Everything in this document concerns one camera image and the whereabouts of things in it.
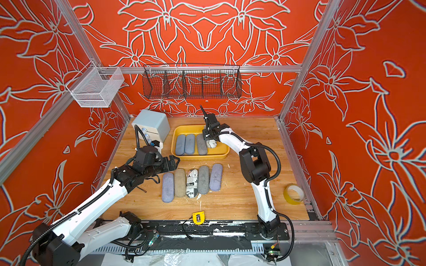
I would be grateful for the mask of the lilac fabric glasses case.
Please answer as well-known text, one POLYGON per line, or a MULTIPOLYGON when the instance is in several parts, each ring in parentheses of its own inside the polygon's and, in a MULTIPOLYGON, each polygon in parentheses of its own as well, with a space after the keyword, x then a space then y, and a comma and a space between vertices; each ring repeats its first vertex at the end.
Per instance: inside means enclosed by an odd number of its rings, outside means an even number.
POLYGON ((212 191, 220 191, 223 176, 222 164, 214 164, 211 168, 209 188, 212 191))

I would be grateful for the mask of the grey fabric glasses case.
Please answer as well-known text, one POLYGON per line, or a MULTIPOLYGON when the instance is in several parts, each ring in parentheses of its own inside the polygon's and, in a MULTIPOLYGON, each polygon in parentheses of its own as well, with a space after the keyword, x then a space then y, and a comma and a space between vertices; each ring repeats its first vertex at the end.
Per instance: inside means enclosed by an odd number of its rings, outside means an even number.
POLYGON ((197 152, 199 155, 207 155, 208 148, 202 134, 196 136, 197 152))

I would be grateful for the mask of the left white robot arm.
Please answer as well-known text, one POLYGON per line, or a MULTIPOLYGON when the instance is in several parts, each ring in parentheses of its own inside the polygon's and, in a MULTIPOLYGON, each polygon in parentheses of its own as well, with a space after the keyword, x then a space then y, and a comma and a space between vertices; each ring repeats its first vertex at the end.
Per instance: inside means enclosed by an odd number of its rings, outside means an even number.
POLYGON ((132 213, 89 229, 109 207, 130 194, 146 180, 160 182, 159 174, 176 170, 180 159, 164 157, 155 145, 140 145, 142 130, 134 127, 136 153, 124 165, 111 170, 111 176, 97 192, 66 216, 51 225, 42 223, 34 231, 32 242, 20 265, 32 256, 41 266, 75 266, 82 258, 105 244, 140 230, 139 218, 132 213))

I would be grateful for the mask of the light blue glasses case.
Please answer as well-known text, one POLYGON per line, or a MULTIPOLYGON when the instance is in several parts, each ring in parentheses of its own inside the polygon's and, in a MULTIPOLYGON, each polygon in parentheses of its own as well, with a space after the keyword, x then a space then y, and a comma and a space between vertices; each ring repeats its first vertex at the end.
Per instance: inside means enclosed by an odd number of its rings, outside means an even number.
POLYGON ((185 136, 184 153, 186 155, 193 155, 195 152, 195 135, 189 134, 185 136))
POLYGON ((185 154, 185 143, 186 143, 186 135, 180 134, 176 138, 175 143, 175 154, 176 156, 182 156, 185 154))

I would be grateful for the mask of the map print glasses case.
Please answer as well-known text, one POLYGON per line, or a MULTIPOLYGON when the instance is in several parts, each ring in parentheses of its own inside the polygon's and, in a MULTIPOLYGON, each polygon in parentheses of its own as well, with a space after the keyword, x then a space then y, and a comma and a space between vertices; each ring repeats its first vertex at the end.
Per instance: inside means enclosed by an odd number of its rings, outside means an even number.
POLYGON ((215 147, 217 147, 217 142, 216 140, 207 140, 206 145, 209 149, 214 149, 215 147))

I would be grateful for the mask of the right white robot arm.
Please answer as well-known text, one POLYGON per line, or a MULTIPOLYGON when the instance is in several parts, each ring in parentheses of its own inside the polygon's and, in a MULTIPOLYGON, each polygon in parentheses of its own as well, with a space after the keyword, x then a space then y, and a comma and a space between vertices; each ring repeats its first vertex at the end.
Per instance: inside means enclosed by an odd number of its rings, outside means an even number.
POLYGON ((227 124, 220 123, 215 114, 201 110, 205 122, 204 140, 221 142, 239 155, 243 177, 254 190, 260 235, 274 238, 281 225, 280 218, 284 216, 275 210, 270 190, 270 181, 281 173, 279 157, 272 148, 243 139, 227 124))

